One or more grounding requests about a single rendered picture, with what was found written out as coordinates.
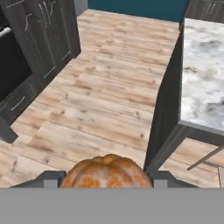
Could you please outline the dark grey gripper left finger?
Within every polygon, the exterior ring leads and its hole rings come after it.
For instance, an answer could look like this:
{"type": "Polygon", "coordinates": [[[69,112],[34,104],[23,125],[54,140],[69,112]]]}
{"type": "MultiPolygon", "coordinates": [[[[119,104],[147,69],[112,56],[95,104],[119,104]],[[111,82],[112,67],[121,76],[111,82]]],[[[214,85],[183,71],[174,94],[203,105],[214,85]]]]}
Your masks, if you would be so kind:
{"type": "Polygon", "coordinates": [[[59,188],[66,175],[65,171],[43,171],[35,179],[14,185],[14,188],[59,188]]]}

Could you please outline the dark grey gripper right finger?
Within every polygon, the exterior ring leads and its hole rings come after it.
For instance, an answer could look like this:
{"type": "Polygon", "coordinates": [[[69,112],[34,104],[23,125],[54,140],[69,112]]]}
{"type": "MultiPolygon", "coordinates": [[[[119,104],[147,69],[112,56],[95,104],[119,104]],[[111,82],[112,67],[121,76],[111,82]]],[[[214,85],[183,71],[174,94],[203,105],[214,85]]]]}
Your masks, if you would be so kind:
{"type": "Polygon", "coordinates": [[[169,171],[148,168],[145,173],[154,188],[195,188],[195,185],[176,179],[169,171]]]}

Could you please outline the orange tangerine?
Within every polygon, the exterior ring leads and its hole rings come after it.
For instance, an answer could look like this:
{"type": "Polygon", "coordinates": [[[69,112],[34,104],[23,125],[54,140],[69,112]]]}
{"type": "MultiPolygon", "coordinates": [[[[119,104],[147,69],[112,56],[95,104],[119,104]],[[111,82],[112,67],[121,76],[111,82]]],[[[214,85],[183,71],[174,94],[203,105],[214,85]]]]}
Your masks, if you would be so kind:
{"type": "Polygon", "coordinates": [[[80,161],[63,179],[61,187],[152,188],[141,167],[127,157],[108,154],[80,161]]]}

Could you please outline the dark grey oven drawer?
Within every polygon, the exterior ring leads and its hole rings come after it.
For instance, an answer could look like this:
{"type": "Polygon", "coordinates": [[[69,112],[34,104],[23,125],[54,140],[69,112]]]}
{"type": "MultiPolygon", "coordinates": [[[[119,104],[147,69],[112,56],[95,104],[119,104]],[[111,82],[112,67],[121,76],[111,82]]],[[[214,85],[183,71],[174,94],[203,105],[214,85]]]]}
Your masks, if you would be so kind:
{"type": "Polygon", "coordinates": [[[35,99],[40,90],[37,79],[31,75],[21,85],[12,91],[4,100],[0,102],[0,116],[8,123],[12,124],[23,113],[23,111],[35,99]],[[24,101],[13,111],[11,108],[17,104],[22,97],[24,101]]]}

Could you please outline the dark grey kitchen island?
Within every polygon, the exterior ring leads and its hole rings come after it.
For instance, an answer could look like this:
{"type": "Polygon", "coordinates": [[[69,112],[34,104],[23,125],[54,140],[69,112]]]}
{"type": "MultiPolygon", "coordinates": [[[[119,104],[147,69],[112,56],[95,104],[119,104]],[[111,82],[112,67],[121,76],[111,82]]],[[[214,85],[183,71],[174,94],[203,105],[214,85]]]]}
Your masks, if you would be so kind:
{"type": "Polygon", "coordinates": [[[224,23],[186,18],[157,93],[143,168],[157,170],[187,138],[224,145],[224,23]]]}

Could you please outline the black oven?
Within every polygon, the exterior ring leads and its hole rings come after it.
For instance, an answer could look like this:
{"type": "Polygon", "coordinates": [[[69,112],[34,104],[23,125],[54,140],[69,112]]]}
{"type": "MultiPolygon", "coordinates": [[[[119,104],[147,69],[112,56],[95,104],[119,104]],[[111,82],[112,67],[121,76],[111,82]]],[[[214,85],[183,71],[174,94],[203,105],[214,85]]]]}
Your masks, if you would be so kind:
{"type": "Polygon", "coordinates": [[[32,74],[32,70],[0,7],[0,102],[32,74]]]}

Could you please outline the dark grey cupboard run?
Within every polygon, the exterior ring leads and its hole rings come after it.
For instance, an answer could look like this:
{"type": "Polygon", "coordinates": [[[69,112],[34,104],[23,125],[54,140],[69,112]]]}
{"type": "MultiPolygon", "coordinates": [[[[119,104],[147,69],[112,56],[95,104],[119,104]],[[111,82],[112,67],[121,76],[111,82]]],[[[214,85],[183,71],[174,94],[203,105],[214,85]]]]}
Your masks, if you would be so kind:
{"type": "Polygon", "coordinates": [[[74,0],[0,0],[0,6],[42,88],[81,53],[74,0]]]}

